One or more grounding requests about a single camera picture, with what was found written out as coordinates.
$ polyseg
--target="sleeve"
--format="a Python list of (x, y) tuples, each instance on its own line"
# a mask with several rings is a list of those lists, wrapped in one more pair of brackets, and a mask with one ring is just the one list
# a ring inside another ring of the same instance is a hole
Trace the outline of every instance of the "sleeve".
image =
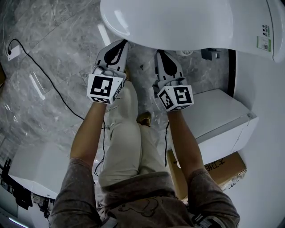
[(240, 216), (231, 199), (223, 193), (207, 170), (198, 169), (188, 178), (189, 212), (200, 227), (236, 228)]
[(72, 158), (51, 213), (52, 228), (96, 228), (101, 225), (95, 206), (92, 171)]

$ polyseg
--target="gray marble floor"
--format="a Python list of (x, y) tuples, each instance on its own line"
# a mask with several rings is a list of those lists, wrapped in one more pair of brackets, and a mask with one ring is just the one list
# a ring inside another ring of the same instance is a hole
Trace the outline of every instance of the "gray marble floor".
[[(86, 98), (87, 75), (98, 52), (105, 47), (98, 25), (103, 24), (99, 0), (0, 0), (0, 62), (7, 76), (0, 97), (1, 164), (13, 158), (20, 147), (53, 142), (68, 154), (81, 124), (63, 104), (41, 70), (27, 57), (8, 61), (5, 48), (13, 38), (46, 71), (68, 105), (85, 117), (91, 102)], [(107, 31), (111, 42), (120, 38)], [(127, 64), (139, 99), (139, 112), (150, 111), (153, 128), (160, 135), (159, 153), (164, 153), (167, 116), (155, 103), (151, 85), (156, 80), (154, 49), (131, 44)], [(200, 51), (177, 56), (193, 92), (228, 85), (228, 51), (207, 61)], [(102, 138), (96, 160), (102, 157)]]

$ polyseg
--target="black cable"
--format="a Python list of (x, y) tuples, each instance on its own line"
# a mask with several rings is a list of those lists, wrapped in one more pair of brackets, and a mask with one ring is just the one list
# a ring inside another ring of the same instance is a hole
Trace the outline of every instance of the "black cable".
[(104, 127), (103, 127), (103, 129), (104, 129), (104, 131), (103, 131), (103, 158), (102, 158), (102, 160), (99, 162), (99, 164), (98, 164), (98, 165), (96, 166), (96, 168), (95, 168), (94, 174), (95, 174), (96, 176), (99, 176), (98, 173), (97, 173), (97, 169), (98, 169), (98, 167), (103, 163), (104, 158), (105, 158), (105, 129), (106, 129), (105, 120), (103, 120), (103, 124), (104, 124)]
[(26, 50), (24, 49), (24, 47), (23, 47), (23, 45), (21, 44), (20, 41), (18, 41), (17, 39), (12, 39), (12, 40), (11, 40), (11, 42), (10, 42), (10, 44), (9, 44), (9, 46), (8, 46), (8, 54), (9, 54), (9, 55), (11, 54), (10, 45), (11, 45), (12, 41), (17, 41), (17, 42), (21, 45), (21, 47), (22, 47), (23, 51), (25, 52), (25, 54), (26, 54), (27, 56), (29, 56), (29, 57), (31, 58), (31, 60), (41, 69), (41, 71), (42, 71), (42, 72), (45, 74), (45, 76), (49, 79), (49, 81), (50, 81), (50, 83), (52, 84), (53, 88), (57, 91), (58, 95), (61, 97), (61, 99), (62, 99), (63, 103), (66, 105), (66, 107), (67, 107), (74, 115), (76, 115), (76, 116), (79, 117), (80, 119), (84, 120), (81, 116), (79, 116), (79, 115), (77, 115), (75, 112), (73, 112), (72, 109), (67, 105), (67, 103), (64, 101), (62, 95), (60, 94), (60, 92), (57, 90), (57, 88), (56, 88), (55, 85), (53, 84), (53, 81), (52, 81), (52, 80), (50, 79), (50, 77), (46, 74), (46, 72), (36, 63), (36, 61), (33, 59), (33, 57), (31, 57), (31, 56), (26, 52)]
[[(11, 51), (10, 51), (10, 45), (12, 43), (12, 41), (17, 41), (19, 43), (19, 45), (21, 45), (23, 51), (25, 52), (25, 54), (27, 56), (29, 56), (31, 58), (31, 60), (41, 69), (41, 71), (44, 73), (44, 75), (49, 79), (50, 83), (52, 84), (53, 88), (57, 91), (58, 95), (61, 97), (61, 100), (63, 101), (63, 103), (66, 105), (66, 107), (74, 114), (76, 115), (77, 117), (79, 117), (80, 119), (84, 120), (84, 118), (82, 118), (81, 116), (77, 115), (75, 112), (72, 111), (72, 109), (67, 105), (67, 103), (64, 101), (61, 93), (57, 90), (57, 88), (55, 87), (55, 85), (53, 84), (52, 80), (50, 79), (50, 77), (46, 74), (46, 72), (36, 63), (36, 61), (33, 59), (33, 57), (31, 57), (27, 52), (26, 50), (24, 49), (23, 45), (21, 44), (21, 42), (18, 40), (18, 39), (12, 39), (11, 42), (9, 43), (9, 46), (8, 46), (8, 54), (10, 55), (11, 54)], [(96, 166), (95, 168), (95, 172), (94, 174), (96, 176), (98, 176), (97, 174), (97, 168), (103, 163), (104, 161), (104, 158), (105, 158), (105, 129), (106, 129), (106, 125), (105, 125), (105, 120), (103, 119), (103, 123), (104, 123), (104, 136), (103, 136), (103, 158), (102, 160), (100, 161), (100, 163)]]
[(165, 151), (164, 151), (164, 159), (165, 159), (165, 167), (167, 165), (167, 160), (166, 160), (166, 150), (167, 150), (167, 129), (168, 129), (168, 126), (169, 126), (169, 121), (167, 123), (167, 126), (165, 128)]

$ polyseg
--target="wall outlet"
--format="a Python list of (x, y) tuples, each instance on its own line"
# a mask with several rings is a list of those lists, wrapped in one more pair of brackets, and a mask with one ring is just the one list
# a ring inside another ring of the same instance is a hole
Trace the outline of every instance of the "wall outlet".
[(11, 50), (11, 54), (8, 53), (8, 60), (12, 60), (13, 58), (16, 58), (18, 55), (21, 55), (23, 53), (22, 47), (20, 45), (17, 45), (15, 48)]

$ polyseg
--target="cardboard box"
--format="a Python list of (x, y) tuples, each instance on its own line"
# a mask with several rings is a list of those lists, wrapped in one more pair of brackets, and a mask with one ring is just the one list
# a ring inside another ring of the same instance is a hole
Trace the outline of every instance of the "cardboard box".
[[(167, 152), (167, 161), (176, 194), (180, 200), (185, 200), (187, 199), (187, 183), (182, 170), (177, 166), (172, 150)], [(205, 165), (205, 168), (223, 191), (232, 188), (246, 173), (245, 164), (238, 152), (209, 163)]]

